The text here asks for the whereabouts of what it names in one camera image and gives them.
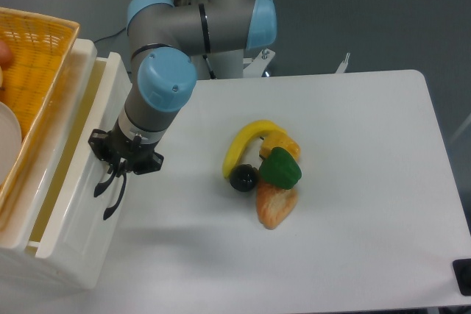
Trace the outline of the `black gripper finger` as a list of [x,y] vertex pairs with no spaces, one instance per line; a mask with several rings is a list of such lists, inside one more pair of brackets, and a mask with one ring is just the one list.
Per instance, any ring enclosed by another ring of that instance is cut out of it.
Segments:
[[159,171],[162,168],[164,156],[152,151],[142,156],[132,156],[120,162],[116,176],[124,176],[131,173],[135,175],[150,174]]
[[96,158],[108,165],[108,173],[115,172],[117,156],[111,143],[110,133],[101,129],[94,129],[88,138],[88,144]]

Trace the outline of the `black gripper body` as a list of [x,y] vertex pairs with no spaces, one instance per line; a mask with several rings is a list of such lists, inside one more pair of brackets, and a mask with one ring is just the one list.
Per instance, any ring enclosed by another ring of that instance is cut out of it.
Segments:
[[129,139],[118,124],[108,132],[106,141],[113,155],[124,158],[130,163],[144,161],[154,154],[153,144],[143,144],[141,138]]

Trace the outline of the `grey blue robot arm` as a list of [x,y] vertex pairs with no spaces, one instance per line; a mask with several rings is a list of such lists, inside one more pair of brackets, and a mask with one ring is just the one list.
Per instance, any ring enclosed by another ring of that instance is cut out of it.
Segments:
[[113,128],[89,144],[111,179],[160,170],[155,147],[196,84],[192,58],[266,47],[277,36],[273,0],[132,0],[127,9],[132,88]]

